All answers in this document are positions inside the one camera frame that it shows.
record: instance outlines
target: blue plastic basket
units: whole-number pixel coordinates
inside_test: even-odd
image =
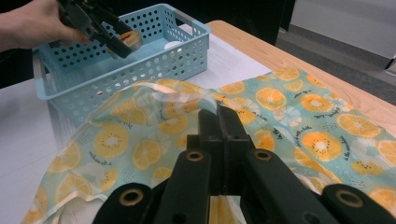
[[[184,80],[207,68],[210,28],[185,13],[159,4],[120,18],[143,38],[143,46],[126,59],[113,59],[97,41],[70,48],[45,45],[34,52],[38,98],[48,100],[75,125],[115,91],[138,80]],[[114,34],[111,26],[104,26]],[[164,49],[172,41],[181,43]]]

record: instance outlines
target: white wall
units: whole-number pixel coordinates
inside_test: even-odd
[[[386,58],[396,53],[396,0],[296,0],[291,24]]]

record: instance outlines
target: fabric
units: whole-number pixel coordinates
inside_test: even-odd
[[[344,183],[396,216],[396,139],[314,76],[284,68],[216,90],[160,79],[116,92],[50,164],[22,223],[56,222],[72,199],[105,200],[126,183],[155,187],[172,173],[187,134],[198,134],[198,111],[216,113],[217,102],[308,188]],[[211,223],[243,222],[237,206],[213,198]]]

